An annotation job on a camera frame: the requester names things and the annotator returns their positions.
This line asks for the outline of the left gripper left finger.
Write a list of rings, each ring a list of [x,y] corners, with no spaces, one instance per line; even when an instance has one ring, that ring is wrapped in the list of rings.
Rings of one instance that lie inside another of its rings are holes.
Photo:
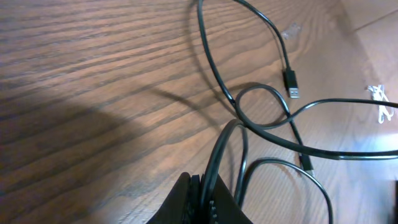
[[[199,208],[200,176],[181,173],[158,211],[147,224],[196,223]]]

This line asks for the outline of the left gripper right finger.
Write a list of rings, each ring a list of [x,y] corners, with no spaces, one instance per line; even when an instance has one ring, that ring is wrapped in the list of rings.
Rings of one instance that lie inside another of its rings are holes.
[[[217,177],[208,212],[211,224],[252,224],[238,207],[220,176]]]

